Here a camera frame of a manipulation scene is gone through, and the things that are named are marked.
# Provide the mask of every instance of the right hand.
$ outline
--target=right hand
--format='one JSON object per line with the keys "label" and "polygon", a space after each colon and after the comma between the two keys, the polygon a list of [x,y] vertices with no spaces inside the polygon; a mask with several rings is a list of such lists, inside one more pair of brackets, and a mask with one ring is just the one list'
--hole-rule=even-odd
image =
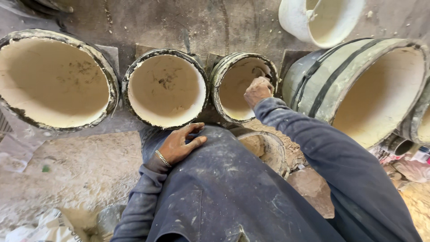
{"label": "right hand", "polygon": [[[187,157],[191,151],[200,147],[208,138],[200,136],[194,138],[191,133],[199,133],[205,127],[205,123],[189,124],[179,130],[173,131],[158,149],[161,155],[166,159],[167,163],[173,165]],[[192,140],[189,144],[185,144],[185,140]]]}
{"label": "right hand", "polygon": [[258,77],[252,81],[243,97],[251,109],[254,110],[255,105],[257,105],[261,99],[271,97],[272,93],[273,86],[268,81],[268,78]]}

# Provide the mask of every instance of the person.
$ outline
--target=person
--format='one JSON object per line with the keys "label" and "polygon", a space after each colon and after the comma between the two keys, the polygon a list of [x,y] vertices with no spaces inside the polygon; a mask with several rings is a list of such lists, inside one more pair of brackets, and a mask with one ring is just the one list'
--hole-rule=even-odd
{"label": "person", "polygon": [[245,100],[258,120],[300,145],[330,187],[334,218],[324,219],[223,127],[148,128],[140,132],[141,178],[111,242],[422,241],[378,160],[344,133],[271,97],[272,88],[256,78]]}

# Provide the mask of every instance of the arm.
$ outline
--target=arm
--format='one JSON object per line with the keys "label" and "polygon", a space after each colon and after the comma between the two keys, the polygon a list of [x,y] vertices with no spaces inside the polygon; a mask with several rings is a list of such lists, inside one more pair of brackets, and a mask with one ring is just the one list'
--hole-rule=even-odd
{"label": "arm", "polygon": [[335,206],[330,223],[345,240],[421,241],[402,197],[372,154],[332,126],[292,111],[282,100],[267,93],[257,96],[249,102],[255,116],[299,144],[327,181]]}
{"label": "arm", "polygon": [[[189,124],[180,130],[173,131],[159,148],[159,152],[169,165],[173,165],[191,151],[206,142],[201,136],[194,138],[190,133],[198,133],[204,128],[204,123]],[[144,242],[154,220],[158,195],[167,178],[169,167],[162,159],[154,154],[146,164],[139,168],[140,179],[130,191],[129,203],[125,208],[121,221],[114,230],[111,242]]]}

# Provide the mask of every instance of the bracelet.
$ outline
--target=bracelet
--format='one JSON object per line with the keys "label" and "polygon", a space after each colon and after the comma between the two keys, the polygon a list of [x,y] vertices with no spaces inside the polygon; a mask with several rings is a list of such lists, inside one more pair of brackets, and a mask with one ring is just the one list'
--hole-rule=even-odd
{"label": "bracelet", "polygon": [[167,167],[172,167],[164,158],[164,156],[160,153],[160,151],[156,150],[155,153],[157,153],[158,157],[160,157],[160,159],[163,161],[163,163],[167,166]]}

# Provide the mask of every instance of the black rubber band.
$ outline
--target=black rubber band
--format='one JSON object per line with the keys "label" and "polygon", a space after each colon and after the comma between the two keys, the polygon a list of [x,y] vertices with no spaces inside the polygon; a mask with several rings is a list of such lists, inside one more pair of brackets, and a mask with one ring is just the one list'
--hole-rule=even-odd
{"label": "black rubber band", "polygon": [[[338,49],[342,48],[343,46],[350,44],[350,43],[354,43],[360,40],[367,40],[367,39],[372,39],[372,38],[361,38],[361,39],[356,39],[356,40],[351,40],[348,41],[346,43],[342,43],[339,44],[329,50],[327,50],[322,56],[320,56],[318,58],[318,60],[309,68],[309,70],[306,72],[306,74],[303,76],[302,80],[299,82],[299,84],[297,85],[296,91],[294,93],[294,96],[291,100],[290,103],[290,108],[293,110],[298,111],[298,104],[300,103],[302,97],[303,97],[303,92],[304,92],[304,88],[307,84],[307,81],[312,77],[312,75],[319,69],[319,67],[321,66],[321,64],[323,63],[323,61],[325,61],[329,56],[331,56],[334,52],[336,52]],[[293,107],[294,102],[295,102],[295,98],[297,97],[298,92],[300,91],[300,96],[296,102],[296,108]]]}
{"label": "black rubber band", "polygon": [[352,53],[327,79],[326,83],[324,83],[324,86],[319,90],[318,95],[315,98],[315,101],[312,104],[312,107],[309,111],[309,117],[314,118],[316,115],[316,112],[318,111],[319,107],[321,106],[321,103],[323,102],[324,98],[326,97],[327,92],[329,91],[330,87],[334,83],[334,81],[338,78],[338,76],[346,69],[346,67],[362,52],[367,50],[368,48],[376,45],[377,43],[387,40],[390,38],[384,38],[384,39],[375,39],[370,41],[369,43],[363,45],[360,49],[356,50],[354,53]]}

